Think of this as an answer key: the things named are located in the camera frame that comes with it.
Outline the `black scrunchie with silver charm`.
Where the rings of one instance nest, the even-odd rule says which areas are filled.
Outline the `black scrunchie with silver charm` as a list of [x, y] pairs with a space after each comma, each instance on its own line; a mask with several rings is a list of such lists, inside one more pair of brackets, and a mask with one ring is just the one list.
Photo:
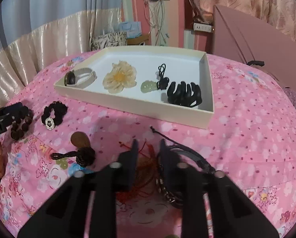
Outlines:
[[54, 101], [44, 108], [41, 122], [51, 131], [62, 124], [67, 111], [68, 107], [65, 104], [61, 101]]

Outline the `red knot charm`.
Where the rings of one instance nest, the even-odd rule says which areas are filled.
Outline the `red knot charm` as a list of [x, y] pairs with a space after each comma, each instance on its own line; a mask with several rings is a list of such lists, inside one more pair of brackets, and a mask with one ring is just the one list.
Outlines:
[[133, 199], [148, 198], [157, 189], [157, 155], [153, 145], [146, 140], [138, 151], [134, 181], [129, 191], [117, 193], [117, 201], [126, 204]]

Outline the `white strap wristwatch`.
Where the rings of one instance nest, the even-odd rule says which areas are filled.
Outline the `white strap wristwatch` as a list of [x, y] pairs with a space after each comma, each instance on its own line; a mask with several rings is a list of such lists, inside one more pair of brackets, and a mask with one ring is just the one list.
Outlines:
[[64, 85], [72, 88], [84, 89], [97, 79], [95, 71], [90, 68], [71, 70], [65, 74]]

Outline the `black hair claw clip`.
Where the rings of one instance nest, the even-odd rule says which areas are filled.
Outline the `black hair claw clip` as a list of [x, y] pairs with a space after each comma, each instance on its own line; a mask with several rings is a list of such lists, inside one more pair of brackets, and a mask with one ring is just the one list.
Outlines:
[[201, 89], [198, 84], [181, 81], [179, 84], [172, 82], [167, 90], [167, 101], [170, 104], [185, 107], [196, 107], [202, 103]]

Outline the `cream fabric flower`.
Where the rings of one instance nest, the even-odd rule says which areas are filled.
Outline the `cream fabric flower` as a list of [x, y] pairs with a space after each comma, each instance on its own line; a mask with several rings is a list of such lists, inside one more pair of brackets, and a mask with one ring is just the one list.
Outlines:
[[125, 88], [133, 88], [137, 85], [136, 68], [126, 61], [112, 64], [112, 70], [103, 79], [103, 87], [109, 93], [117, 94]]

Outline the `cream satin curtain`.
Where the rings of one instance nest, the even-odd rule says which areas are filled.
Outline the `cream satin curtain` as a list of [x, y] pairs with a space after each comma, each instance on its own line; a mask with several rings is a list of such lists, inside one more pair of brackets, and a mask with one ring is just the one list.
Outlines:
[[122, 0], [0, 0], [0, 107], [57, 60], [117, 30]]

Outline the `pink floral bedsheet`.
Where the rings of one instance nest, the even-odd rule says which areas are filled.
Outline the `pink floral bedsheet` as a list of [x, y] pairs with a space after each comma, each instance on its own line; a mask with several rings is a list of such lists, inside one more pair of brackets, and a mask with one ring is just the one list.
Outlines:
[[[296, 109], [266, 73], [209, 55], [215, 113], [207, 129], [158, 121], [61, 97], [54, 83], [90, 56], [67, 57], [39, 72], [12, 102], [34, 112], [25, 136], [0, 136], [7, 156], [0, 184], [0, 220], [17, 235], [25, 222], [80, 166], [73, 159], [50, 159], [73, 150], [70, 137], [85, 132], [96, 151], [99, 170], [137, 139], [159, 149], [160, 134], [200, 153], [239, 186], [284, 236], [296, 223]], [[54, 101], [68, 107], [61, 125], [48, 130], [41, 122]]]

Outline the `white shallow cardboard tray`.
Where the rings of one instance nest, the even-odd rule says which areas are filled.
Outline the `white shallow cardboard tray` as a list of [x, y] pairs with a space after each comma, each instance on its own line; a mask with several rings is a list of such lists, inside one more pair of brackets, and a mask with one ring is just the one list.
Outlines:
[[[103, 79], [113, 63], [126, 61], [136, 68], [137, 85], [117, 94], [103, 87]], [[90, 68], [97, 79], [84, 89], [64, 85], [61, 77], [54, 84], [62, 96], [115, 110], [197, 128], [207, 128], [214, 115], [211, 71], [207, 53], [185, 48], [157, 46], [107, 47], [74, 66], [73, 70]], [[202, 103], [190, 108], [170, 104], [167, 90], [172, 82], [194, 82], [201, 89]]]

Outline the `black white patterned bag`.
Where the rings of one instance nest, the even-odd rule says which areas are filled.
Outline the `black white patterned bag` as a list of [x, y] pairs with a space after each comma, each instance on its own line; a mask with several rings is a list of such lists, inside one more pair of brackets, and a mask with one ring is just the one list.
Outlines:
[[127, 34], [125, 32], [107, 33], [95, 36], [90, 41], [90, 50], [96, 51], [106, 47], [126, 46]]

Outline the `light blue paper bag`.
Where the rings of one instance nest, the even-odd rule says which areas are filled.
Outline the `light blue paper bag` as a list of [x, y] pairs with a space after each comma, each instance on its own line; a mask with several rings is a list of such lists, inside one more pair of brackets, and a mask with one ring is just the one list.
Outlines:
[[125, 32], [128, 39], [137, 38], [142, 35], [141, 22], [121, 22], [119, 31]]

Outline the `pink headboard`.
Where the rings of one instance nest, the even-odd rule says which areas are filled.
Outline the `pink headboard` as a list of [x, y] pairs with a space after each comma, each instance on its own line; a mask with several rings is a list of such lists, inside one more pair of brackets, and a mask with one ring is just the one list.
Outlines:
[[212, 53], [244, 64], [263, 61], [264, 70], [296, 91], [296, 43], [258, 18], [216, 5]]

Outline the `white power strip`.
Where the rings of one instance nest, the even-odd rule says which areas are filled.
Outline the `white power strip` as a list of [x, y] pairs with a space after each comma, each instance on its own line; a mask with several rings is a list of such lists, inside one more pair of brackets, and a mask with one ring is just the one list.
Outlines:
[[200, 31], [200, 32], [212, 33], [213, 27], [212, 27], [212, 25], [208, 25], [208, 24], [194, 23], [193, 24], [193, 30], [194, 31]]

